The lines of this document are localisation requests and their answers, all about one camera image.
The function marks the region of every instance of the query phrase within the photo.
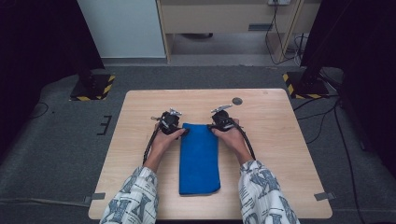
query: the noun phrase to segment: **wall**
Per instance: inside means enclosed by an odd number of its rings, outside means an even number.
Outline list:
[[[78,0],[102,58],[165,58],[155,0]]]

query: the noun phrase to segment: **hand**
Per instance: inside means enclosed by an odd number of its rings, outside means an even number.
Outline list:
[[[166,135],[159,130],[151,143],[151,151],[143,166],[148,167],[151,171],[157,173],[161,159],[163,158],[163,153],[169,148],[171,143],[179,138],[185,131],[185,129],[180,129],[174,133]]]
[[[159,126],[159,123],[155,125],[155,129],[157,129]],[[155,136],[154,140],[152,141],[151,144],[151,150],[156,150],[156,151],[161,151],[165,152],[171,143],[178,139],[186,130],[185,129],[179,129],[175,131],[174,133],[171,133],[169,135],[164,134],[161,130],[157,132],[157,135]]]
[[[239,119],[233,119],[233,121],[239,124]],[[235,153],[240,165],[253,160],[248,152],[244,136],[235,127],[227,132],[212,129],[212,133],[221,139],[225,145]]]

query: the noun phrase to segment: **blue towel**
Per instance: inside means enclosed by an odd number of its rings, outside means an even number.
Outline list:
[[[181,138],[179,194],[216,192],[220,189],[218,138],[205,124],[184,123],[183,128],[190,131]]]

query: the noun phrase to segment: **printed shirt sleeve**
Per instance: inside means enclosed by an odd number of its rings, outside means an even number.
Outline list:
[[[137,167],[108,204],[100,223],[154,224],[158,201],[157,176],[147,167]]]
[[[259,161],[241,166],[239,197],[244,223],[297,224],[276,177]]]

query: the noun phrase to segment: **wire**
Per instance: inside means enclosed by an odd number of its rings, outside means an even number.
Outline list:
[[[160,125],[158,125],[157,128],[154,130],[151,138],[148,141],[148,146],[146,147],[145,154],[143,156],[143,164],[145,164],[146,160],[148,159],[149,149],[151,148],[151,144],[154,141],[155,136],[157,136],[159,130],[160,130]]]
[[[330,97],[336,97],[336,96],[338,96],[338,95],[328,95],[327,97],[330,98]],[[323,98],[324,98],[324,97],[311,99],[311,100],[309,100],[309,101],[307,101],[307,102],[305,102],[305,103],[303,103],[303,104],[301,104],[301,105],[295,107],[295,108],[293,109],[293,111],[296,111],[296,110],[300,109],[301,107],[303,107],[304,105],[307,105],[307,104],[309,104],[309,103],[311,103],[311,102],[313,102],[313,101],[316,101],[316,100],[319,100],[319,99],[323,99]]]
[[[274,1],[274,17],[273,17],[273,19],[272,19],[272,21],[271,21],[271,26],[270,26],[270,27],[275,26],[275,28],[276,28],[276,33],[277,33],[277,37],[278,37],[278,39],[279,39],[280,48],[281,48],[281,53],[282,53],[283,57],[286,58],[286,60],[284,60],[284,61],[282,61],[282,62],[279,62],[279,63],[276,63],[276,62],[274,61],[274,59],[273,59],[273,57],[272,57],[272,55],[271,55],[271,50],[270,50],[270,48],[269,48],[269,46],[268,46],[268,33],[269,33],[269,30],[270,30],[270,29],[268,29],[267,32],[265,33],[265,46],[266,46],[267,49],[268,49],[268,52],[269,52],[269,54],[270,54],[271,61],[272,61],[274,64],[281,64],[281,63],[284,63],[284,62],[286,62],[286,61],[293,60],[294,57],[288,58],[288,57],[285,55],[285,53],[284,53],[283,46],[282,46],[282,40],[281,40],[281,38],[280,38],[280,33],[279,33],[279,31],[278,31],[278,29],[277,29],[277,25],[276,25],[277,7],[278,7],[278,3],[277,3],[277,1],[275,0],[275,1]]]
[[[237,124],[235,121],[233,121],[233,119],[230,118],[224,118],[224,117],[219,117],[220,119],[223,120],[227,120],[229,122],[231,122],[231,124],[242,134],[242,136],[245,139],[245,142],[247,143],[247,148],[250,152],[251,157],[253,158],[253,160],[256,160],[256,156],[254,155],[254,151],[253,151],[253,147],[251,146],[249,140],[248,140],[248,136],[246,135],[246,133],[242,130],[241,126],[239,126],[239,124]]]
[[[294,45],[297,47],[296,49],[291,49],[291,48],[287,48],[286,49],[286,51],[288,51],[288,52],[295,52],[296,50],[299,50],[300,49],[300,47],[302,46],[302,44],[297,44],[297,39],[298,38],[301,38],[301,36],[296,36],[296,34],[294,34]]]
[[[312,139],[311,141],[306,142],[307,144],[311,144],[311,143],[315,142],[315,141],[319,138],[320,133],[321,133],[321,130],[322,130],[322,126],[323,126],[323,121],[324,121],[324,119],[326,118],[326,115],[327,115],[329,112],[327,112],[327,113],[325,113],[325,114],[323,115],[322,121],[320,122],[319,132],[318,132],[317,136],[316,136],[314,139]]]
[[[29,117],[28,119],[38,119],[41,116],[45,115],[50,109],[49,105],[47,105],[46,103],[38,102],[37,104],[38,105],[44,105],[46,107],[46,110],[43,113],[41,113],[40,115],[37,115],[37,116],[34,116],[34,117]]]
[[[317,136],[315,136],[314,139],[312,139],[312,140],[306,142],[307,144],[311,144],[311,143],[315,142],[315,141],[319,138],[319,136],[320,136],[320,134],[321,134],[321,131],[322,131],[322,126],[323,126],[324,119],[326,118],[326,115],[329,114],[330,112],[332,112],[332,110],[334,110],[334,109],[337,107],[338,102],[340,102],[340,99],[337,99],[337,101],[335,102],[334,106],[333,106],[332,108],[330,108],[330,109],[329,109],[328,111],[326,111],[326,112],[319,113],[319,114],[315,114],[315,115],[311,115],[311,116],[308,116],[308,117],[305,117],[305,118],[297,119],[297,120],[301,120],[301,119],[310,119],[310,118],[313,118],[313,117],[315,117],[315,116],[323,115],[322,120],[321,120],[321,122],[320,122],[319,132],[318,132]]]
[[[352,178],[353,197],[355,199],[356,209],[358,210],[358,214],[359,214],[359,218],[361,219],[361,223],[365,224],[365,221],[364,221],[363,216],[361,214],[361,209],[359,207],[358,195],[357,195],[357,192],[356,192],[355,177],[354,177],[353,168],[352,168],[352,162],[351,162],[351,159],[350,159],[349,150],[347,149],[346,139],[344,137],[343,131],[341,129],[340,122],[338,120],[337,109],[336,108],[334,109],[334,116],[335,116],[335,121],[337,122],[338,131],[340,132],[341,138],[343,140],[344,149],[346,151],[346,157],[347,157],[347,161],[348,161],[348,165],[349,165],[350,176]]]
[[[297,38],[301,38],[300,45],[297,44],[297,41],[296,41]],[[304,36],[304,33],[301,33],[301,36],[294,37],[294,44],[297,47],[297,49],[295,50],[295,54],[294,54],[294,63],[299,67],[301,66],[301,60],[302,60],[301,55],[303,54],[302,48],[303,48],[304,38],[307,38],[306,36]]]
[[[89,204],[85,204],[85,203],[62,202],[62,201],[36,199],[36,198],[0,199],[0,203],[43,203],[43,204],[66,205],[66,206],[76,206],[76,207],[90,207]]]

